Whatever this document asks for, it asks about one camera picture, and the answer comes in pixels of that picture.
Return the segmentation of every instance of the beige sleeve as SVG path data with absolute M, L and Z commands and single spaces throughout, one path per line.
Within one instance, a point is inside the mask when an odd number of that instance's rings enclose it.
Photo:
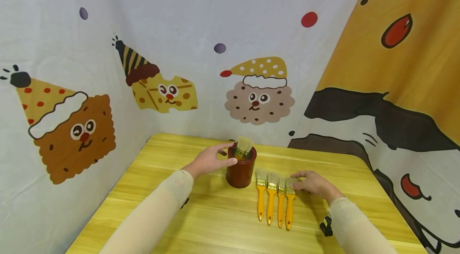
M 150 254 L 187 200 L 193 182 L 185 170 L 161 182 L 121 223 L 100 254 Z
M 345 197 L 329 206 L 333 235 L 347 254 L 396 254 L 390 242 L 364 213 Z

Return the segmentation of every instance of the yellow table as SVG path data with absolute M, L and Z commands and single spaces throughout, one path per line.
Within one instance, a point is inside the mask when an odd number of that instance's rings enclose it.
M 99 253 L 125 217 L 161 181 L 192 161 L 205 147 L 220 142 L 170 134 L 152 136 L 67 254 Z M 356 203 L 399 254 L 426 253 L 359 158 L 263 145 L 255 147 L 258 153 L 255 168 L 272 170 L 280 176 L 289 176 L 298 170 L 315 170 Z M 251 185 L 244 189 L 228 185 L 225 169 L 202 176 L 194 184 L 190 201 L 176 215 L 153 253 L 344 253 L 333 236 L 325 237 L 319 229 L 327 214 L 320 197 L 298 194 L 290 231 L 285 226 L 279 229 L 276 220 L 268 226 L 266 213 L 260 222 L 256 208 L 255 175 Z

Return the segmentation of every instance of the polka dot party hat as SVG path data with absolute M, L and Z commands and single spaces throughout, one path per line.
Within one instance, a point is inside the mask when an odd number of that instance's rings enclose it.
M 31 78 L 23 71 L 13 73 L 10 84 L 16 87 L 30 125 L 28 132 L 34 139 L 40 139 L 56 129 L 88 98 L 86 93 Z
M 279 57 L 265 57 L 248 60 L 220 73 L 222 77 L 244 76 L 243 83 L 258 88 L 278 88 L 287 85 L 287 69 Z

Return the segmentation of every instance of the brown cup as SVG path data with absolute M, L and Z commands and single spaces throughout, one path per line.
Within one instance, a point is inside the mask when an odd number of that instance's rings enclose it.
M 228 158 L 235 157 L 236 143 L 228 149 Z M 235 188 L 244 188 L 251 184 L 252 171 L 257 157 L 257 151 L 253 147 L 248 153 L 249 159 L 246 161 L 238 161 L 233 166 L 227 167 L 227 182 Z

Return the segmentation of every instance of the yellow paint brush handle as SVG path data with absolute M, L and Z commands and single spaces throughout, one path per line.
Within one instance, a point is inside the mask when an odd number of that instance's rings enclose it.
M 278 193 L 278 227 L 280 228 L 283 227 L 283 215 L 284 215 L 283 203 L 284 203 L 284 195 L 281 193 Z
M 273 220 L 273 208 L 275 204 L 273 201 L 273 197 L 275 197 L 276 190 L 267 189 L 267 192 L 268 192 L 267 223 L 271 225 L 272 220 Z
M 259 192 L 259 196 L 257 199 L 257 215 L 258 215 L 259 221 L 261 221 L 262 217 L 264 216 L 264 192 L 266 190 L 266 187 L 262 185 L 257 185 L 256 187 Z
M 293 203 L 295 199 L 295 195 L 293 194 L 286 194 L 287 197 L 287 207 L 286 207 L 286 229 L 291 229 L 292 225 L 292 214 L 293 214 Z

